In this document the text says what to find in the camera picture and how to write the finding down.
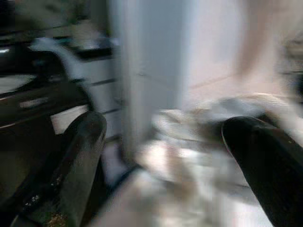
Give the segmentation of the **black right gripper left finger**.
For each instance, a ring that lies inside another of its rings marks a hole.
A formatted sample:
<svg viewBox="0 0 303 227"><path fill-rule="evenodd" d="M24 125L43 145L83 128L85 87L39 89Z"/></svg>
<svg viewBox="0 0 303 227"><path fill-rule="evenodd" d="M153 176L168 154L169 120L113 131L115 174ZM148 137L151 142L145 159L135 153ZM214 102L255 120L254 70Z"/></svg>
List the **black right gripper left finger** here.
<svg viewBox="0 0 303 227"><path fill-rule="evenodd" d="M9 227L84 227L106 139L102 114L78 116L54 146L48 140L9 149Z"/></svg>

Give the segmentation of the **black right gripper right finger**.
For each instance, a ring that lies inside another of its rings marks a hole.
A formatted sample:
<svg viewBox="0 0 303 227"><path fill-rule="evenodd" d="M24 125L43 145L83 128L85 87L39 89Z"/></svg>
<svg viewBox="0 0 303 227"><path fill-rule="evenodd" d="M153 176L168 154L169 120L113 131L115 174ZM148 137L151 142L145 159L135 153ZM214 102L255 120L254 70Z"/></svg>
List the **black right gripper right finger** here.
<svg viewBox="0 0 303 227"><path fill-rule="evenodd" d="M274 227L303 227L303 147L282 129L238 116L223 141Z"/></svg>

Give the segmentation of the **pile of light clothes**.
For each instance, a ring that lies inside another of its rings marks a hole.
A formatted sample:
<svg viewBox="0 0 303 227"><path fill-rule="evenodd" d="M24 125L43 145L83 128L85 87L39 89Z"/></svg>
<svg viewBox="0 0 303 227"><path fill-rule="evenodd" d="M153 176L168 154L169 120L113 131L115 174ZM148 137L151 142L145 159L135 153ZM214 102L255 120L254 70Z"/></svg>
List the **pile of light clothes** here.
<svg viewBox="0 0 303 227"><path fill-rule="evenodd" d="M273 227L221 136L223 122L248 116L284 127L289 106L256 93L202 103L190 112L160 110L155 138L136 162L157 179L151 219L159 227Z"/></svg>

